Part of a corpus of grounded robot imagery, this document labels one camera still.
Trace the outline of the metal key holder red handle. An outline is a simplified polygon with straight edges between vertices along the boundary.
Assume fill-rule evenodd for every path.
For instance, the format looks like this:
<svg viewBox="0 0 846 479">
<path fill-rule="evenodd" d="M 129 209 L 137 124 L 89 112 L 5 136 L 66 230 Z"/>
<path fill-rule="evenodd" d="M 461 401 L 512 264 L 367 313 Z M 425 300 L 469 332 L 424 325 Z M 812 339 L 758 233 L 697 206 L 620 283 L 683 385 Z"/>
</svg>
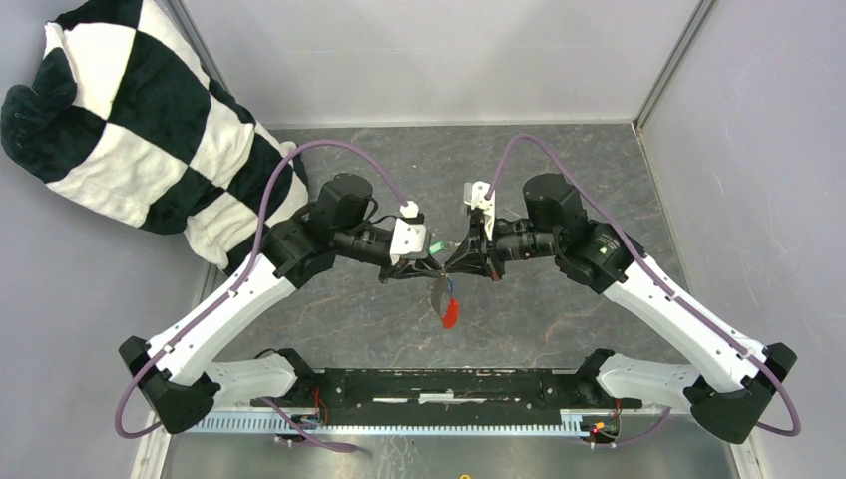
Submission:
<svg viewBox="0 0 846 479">
<path fill-rule="evenodd" d="M 459 304 L 457 299 L 448 292 L 447 275 L 440 275 L 434 279 L 429 292 L 429 303 L 432 310 L 440 318 L 442 327 L 452 329 L 459 319 Z"/>
</svg>

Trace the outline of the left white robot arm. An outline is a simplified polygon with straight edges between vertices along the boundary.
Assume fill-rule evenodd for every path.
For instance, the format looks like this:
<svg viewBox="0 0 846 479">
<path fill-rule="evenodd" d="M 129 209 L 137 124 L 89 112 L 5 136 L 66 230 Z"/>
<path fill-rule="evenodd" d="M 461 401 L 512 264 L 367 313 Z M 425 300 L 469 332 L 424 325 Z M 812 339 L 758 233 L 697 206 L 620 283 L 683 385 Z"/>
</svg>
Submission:
<svg viewBox="0 0 846 479">
<path fill-rule="evenodd" d="M 128 338 L 119 348 L 138 390 L 159 426 L 180 434 L 211 411 L 269 397 L 305 404 L 313 380 L 281 353 L 263 359 L 219 363 L 217 355 L 259 316 L 331 270 L 338 257 L 379 267 L 379 279 L 436 277 L 431 234 L 414 202 L 399 210 L 390 230 L 371 222 L 375 206 L 369 182 L 339 174 L 316 201 L 262 237 L 249 257 L 212 296 L 151 339 Z"/>
</svg>

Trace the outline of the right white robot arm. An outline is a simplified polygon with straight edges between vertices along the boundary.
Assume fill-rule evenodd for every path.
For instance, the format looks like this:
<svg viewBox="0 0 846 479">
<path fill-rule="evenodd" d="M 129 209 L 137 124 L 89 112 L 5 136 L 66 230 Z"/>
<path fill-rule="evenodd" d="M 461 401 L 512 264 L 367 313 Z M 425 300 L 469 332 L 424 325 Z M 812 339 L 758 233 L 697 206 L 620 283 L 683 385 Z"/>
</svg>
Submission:
<svg viewBox="0 0 846 479">
<path fill-rule="evenodd" d="M 487 183 L 466 184 L 468 232 L 447 260 L 447 271 L 497 281 L 510 261 L 549 257 L 567 279 L 634 314 L 683 356 L 681 364 L 665 364 L 599 349 L 577 372 L 576 391 L 584 404 L 631 399 L 682 410 L 732 444 L 761 426 L 796 363 L 788 346 L 762 344 L 719 319 L 639 243 L 590 218 L 564 177 L 530 178 L 523 199 L 526 215 L 503 220 Z"/>
</svg>

